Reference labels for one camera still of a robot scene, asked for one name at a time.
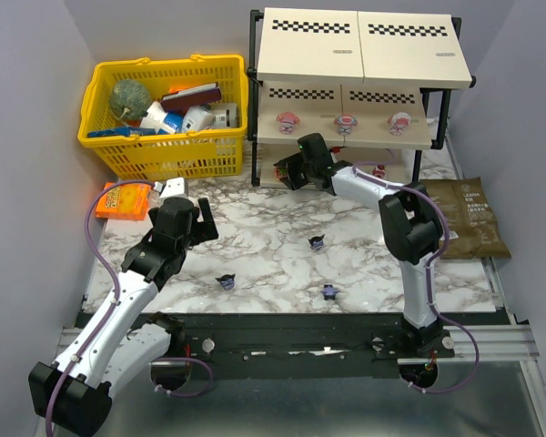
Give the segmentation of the pink bear strawberry toy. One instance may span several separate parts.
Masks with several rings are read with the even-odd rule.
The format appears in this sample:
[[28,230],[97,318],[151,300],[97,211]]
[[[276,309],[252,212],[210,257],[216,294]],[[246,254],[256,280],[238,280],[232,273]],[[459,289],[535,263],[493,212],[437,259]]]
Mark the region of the pink bear strawberry toy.
[[281,180],[288,177],[288,170],[286,168],[275,167],[275,178]]

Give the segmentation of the pink round bunny toy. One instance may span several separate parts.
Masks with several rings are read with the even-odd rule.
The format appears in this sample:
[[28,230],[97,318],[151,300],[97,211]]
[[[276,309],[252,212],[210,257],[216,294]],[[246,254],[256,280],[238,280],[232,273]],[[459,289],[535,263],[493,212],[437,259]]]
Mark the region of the pink round bunny toy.
[[350,114],[341,114],[334,118],[333,124],[336,126],[337,133],[346,137],[350,135],[353,128],[358,125],[358,120]]

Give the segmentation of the pink blue-bow bunny toy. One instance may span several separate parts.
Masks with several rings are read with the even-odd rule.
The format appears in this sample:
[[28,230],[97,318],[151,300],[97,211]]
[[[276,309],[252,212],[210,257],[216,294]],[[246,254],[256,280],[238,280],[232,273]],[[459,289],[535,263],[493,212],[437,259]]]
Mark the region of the pink blue-bow bunny toy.
[[300,123],[299,117],[290,111],[279,113],[276,116],[276,121],[279,122],[279,132],[283,135],[291,134]]

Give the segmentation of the black purple-bow cat toy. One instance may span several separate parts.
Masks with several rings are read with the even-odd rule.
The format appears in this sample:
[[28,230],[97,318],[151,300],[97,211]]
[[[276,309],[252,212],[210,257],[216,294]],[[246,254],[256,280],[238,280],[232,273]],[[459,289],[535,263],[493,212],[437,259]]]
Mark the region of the black purple-bow cat toy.
[[216,278],[216,281],[223,290],[232,290],[235,287],[235,274],[225,274]]

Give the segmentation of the red white bear toy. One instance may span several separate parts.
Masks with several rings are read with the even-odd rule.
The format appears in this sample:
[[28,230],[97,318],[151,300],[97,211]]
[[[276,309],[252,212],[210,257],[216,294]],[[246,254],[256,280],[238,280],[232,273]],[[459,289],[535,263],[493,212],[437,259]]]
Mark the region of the red white bear toy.
[[376,178],[385,178],[386,177],[386,168],[383,165],[377,165],[372,170],[372,175]]

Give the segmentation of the black purple cat toy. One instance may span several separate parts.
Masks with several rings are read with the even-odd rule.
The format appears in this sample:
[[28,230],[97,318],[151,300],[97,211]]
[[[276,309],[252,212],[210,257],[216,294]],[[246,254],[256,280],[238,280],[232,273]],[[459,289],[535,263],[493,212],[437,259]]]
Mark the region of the black purple cat toy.
[[320,236],[311,237],[308,240],[308,244],[309,244],[310,248],[312,250],[314,250],[314,251],[321,250],[324,247],[324,238],[325,238],[324,234],[322,234]]

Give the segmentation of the white pink bunny toy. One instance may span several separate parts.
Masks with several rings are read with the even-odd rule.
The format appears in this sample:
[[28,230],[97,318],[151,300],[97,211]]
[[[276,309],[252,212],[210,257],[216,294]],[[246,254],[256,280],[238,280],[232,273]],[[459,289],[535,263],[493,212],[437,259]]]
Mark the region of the white pink bunny toy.
[[407,112],[399,112],[388,119],[389,133],[392,136],[400,136],[410,125],[412,117]]

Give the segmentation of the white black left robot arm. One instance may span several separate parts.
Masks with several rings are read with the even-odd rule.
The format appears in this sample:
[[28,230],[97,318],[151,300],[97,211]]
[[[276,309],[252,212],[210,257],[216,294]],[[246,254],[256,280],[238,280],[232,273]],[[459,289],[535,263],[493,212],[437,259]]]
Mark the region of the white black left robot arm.
[[164,198],[149,212],[152,228],[131,248],[114,287],[80,334],[56,359],[38,362],[28,381],[35,412],[45,433],[59,426],[93,436],[106,421],[116,395],[156,359],[180,361],[177,377],[187,378],[191,357],[184,323],[157,313],[133,338],[127,336],[142,310],[177,275],[187,250],[218,237],[206,198]]

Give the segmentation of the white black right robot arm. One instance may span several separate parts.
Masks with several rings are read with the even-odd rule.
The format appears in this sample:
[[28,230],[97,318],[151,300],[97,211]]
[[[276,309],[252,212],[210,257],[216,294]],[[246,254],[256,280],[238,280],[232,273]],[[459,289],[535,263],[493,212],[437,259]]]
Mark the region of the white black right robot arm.
[[313,185],[379,213],[386,247],[401,270],[403,339],[417,349],[433,342],[442,332],[433,292],[433,267],[448,247],[450,230],[425,187],[377,178],[359,164],[334,160],[319,133],[301,137],[298,153],[281,159],[274,167],[280,171],[280,181],[291,190]]

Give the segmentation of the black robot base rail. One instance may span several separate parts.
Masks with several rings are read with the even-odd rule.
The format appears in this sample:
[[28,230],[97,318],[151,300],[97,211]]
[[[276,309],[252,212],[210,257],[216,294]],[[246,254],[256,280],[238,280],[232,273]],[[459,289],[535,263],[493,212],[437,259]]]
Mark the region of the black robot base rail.
[[198,360],[155,366],[164,376],[190,371],[218,381],[396,379],[403,366],[454,355],[441,323],[415,330],[400,315],[156,313],[147,322],[171,334],[167,356]]

